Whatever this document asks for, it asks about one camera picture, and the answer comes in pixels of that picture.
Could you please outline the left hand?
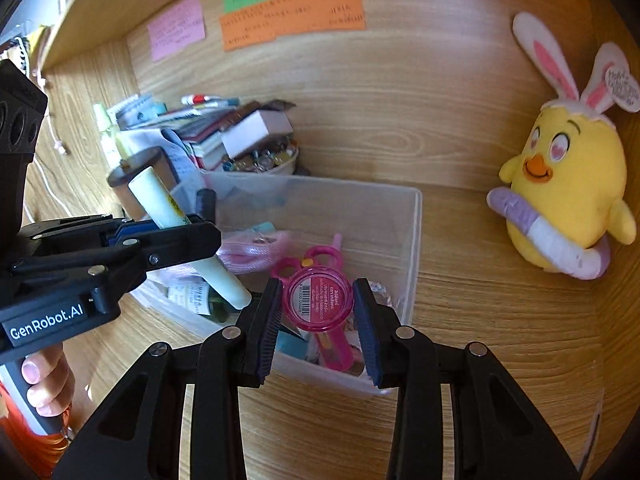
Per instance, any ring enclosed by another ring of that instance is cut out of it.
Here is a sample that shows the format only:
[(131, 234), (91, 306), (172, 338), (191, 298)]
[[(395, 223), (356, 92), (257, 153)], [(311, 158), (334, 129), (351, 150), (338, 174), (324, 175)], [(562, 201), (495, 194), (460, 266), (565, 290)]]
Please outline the left hand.
[(62, 415), (73, 402), (75, 376), (70, 369), (63, 344), (26, 356), (22, 376), (29, 384), (27, 401), (43, 417)]

